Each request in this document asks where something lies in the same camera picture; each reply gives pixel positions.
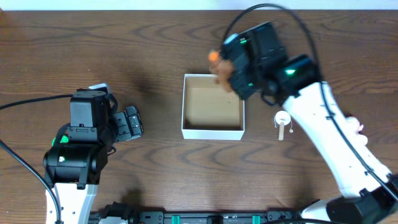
white box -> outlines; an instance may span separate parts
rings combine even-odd
[[[184,139],[241,140],[244,101],[215,83],[216,75],[185,74],[181,130]]]

black cable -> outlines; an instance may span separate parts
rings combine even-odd
[[[54,144],[60,144],[60,141],[67,131],[67,129],[70,127],[70,123],[64,124],[57,132],[57,135],[55,136]]]
[[[73,97],[73,95],[67,94],[67,95],[58,95],[58,96],[49,96],[49,97],[43,97],[43,98],[36,98],[36,99],[30,99],[30,100],[22,100],[22,101],[9,103],[7,105],[0,106],[0,110],[6,109],[6,108],[12,107],[12,106],[23,105],[25,103],[40,102],[40,101],[45,101],[45,100],[54,100],[54,99],[66,98],[66,97]]]
[[[113,106],[111,108],[110,114],[114,114],[114,113],[118,112],[118,101],[116,100],[114,95],[112,93],[108,93],[105,95],[105,98],[107,98],[108,100],[113,102]]]
[[[234,26],[234,24],[240,20],[240,18],[243,17],[243,15],[245,15],[246,13],[254,10],[254,9],[258,9],[260,7],[275,7],[278,9],[283,10],[284,12],[287,12],[288,14],[290,14],[299,24],[300,28],[304,31],[304,34],[307,37],[308,40],[308,44],[310,45],[311,51],[312,51],[312,57],[313,57],[313,61],[315,64],[315,72],[317,73],[317,75],[322,78],[322,74],[321,74],[321,69],[320,69],[320,63],[319,63],[319,58],[318,58],[318,52],[317,52],[317,48],[315,47],[315,43],[311,37],[310,31],[308,30],[307,26],[303,23],[303,21],[301,20],[301,18],[299,18],[298,15],[296,15],[293,11],[284,8],[282,6],[278,6],[276,4],[271,4],[271,3],[265,3],[265,4],[258,4],[255,6],[252,6],[248,9],[246,9],[245,11],[241,12],[234,20],[233,22],[228,26],[227,30],[224,33],[224,37],[223,37],[223,42],[226,40],[229,32],[231,31],[232,27]],[[320,90],[321,90],[321,95],[322,95],[322,100],[323,103],[325,104],[325,108],[328,112],[328,117],[327,119],[332,120],[333,124],[335,125],[335,128],[337,129],[337,131],[340,133],[340,136],[343,138],[344,142],[347,144],[347,146],[349,147],[349,149],[353,152],[353,154],[355,155],[355,157],[360,161],[360,163],[362,164],[362,166],[366,169],[366,171],[384,188],[384,190],[387,191],[387,193],[396,201],[398,201],[398,196],[374,173],[373,169],[371,167],[369,167],[369,165],[367,165],[367,163],[362,159],[361,155],[358,154],[358,152],[356,151],[356,149],[354,148],[354,146],[350,143],[350,141],[347,139],[347,137],[345,136],[345,134],[343,133],[343,131],[341,130],[341,128],[338,126],[335,118],[334,118],[334,112],[332,112],[332,110],[329,107],[329,104],[326,100],[326,96],[325,96],[325,91],[323,89],[323,82],[320,81]]]
[[[24,167],[26,167],[29,171],[35,175],[35,177],[38,178],[38,180],[43,184],[43,186],[47,189],[47,191],[50,193],[50,196],[52,198],[52,201],[55,204],[55,210],[57,211],[57,221],[61,223],[61,208],[60,205],[58,204],[58,200],[55,197],[54,192],[52,192],[51,187],[49,184],[44,180],[44,178],[32,167],[30,166],[23,158],[18,156],[10,147],[6,145],[1,139],[0,139],[0,146],[3,147],[8,154],[10,154],[14,159],[16,159],[18,162],[20,162]]]
[[[290,224],[290,223],[344,224],[344,223],[340,223],[340,222],[314,220],[314,219],[309,219],[309,218],[280,219],[280,220],[268,221],[268,222],[265,222],[263,224]]]
[[[36,99],[30,99],[30,100],[22,100],[14,103],[9,103],[7,105],[0,106],[0,110],[12,107],[12,106],[17,106],[17,105],[22,105],[25,103],[33,103],[33,102],[39,102],[39,101],[45,101],[45,100],[54,100],[54,99],[59,99],[59,98],[66,98],[66,97],[72,97],[73,95],[58,95],[58,96],[50,96],[50,97],[43,97],[43,98],[36,98]],[[36,178],[43,184],[43,186],[46,188],[46,190],[49,192],[51,199],[55,205],[55,211],[57,213],[57,221],[55,223],[62,223],[61,221],[61,208],[60,204],[58,203],[58,200],[52,191],[51,187],[48,185],[48,183],[44,180],[44,178],[31,166],[29,163],[27,163],[23,158],[18,156],[10,147],[7,146],[6,143],[4,143],[0,139],[0,146],[8,152],[14,159],[16,159],[18,162],[20,162],[24,167],[26,167],[29,171],[35,175]]]
[[[116,147],[112,146],[111,149],[113,150],[113,152],[109,152],[108,156],[110,156],[110,155],[112,155],[112,154],[114,154],[116,152]]]

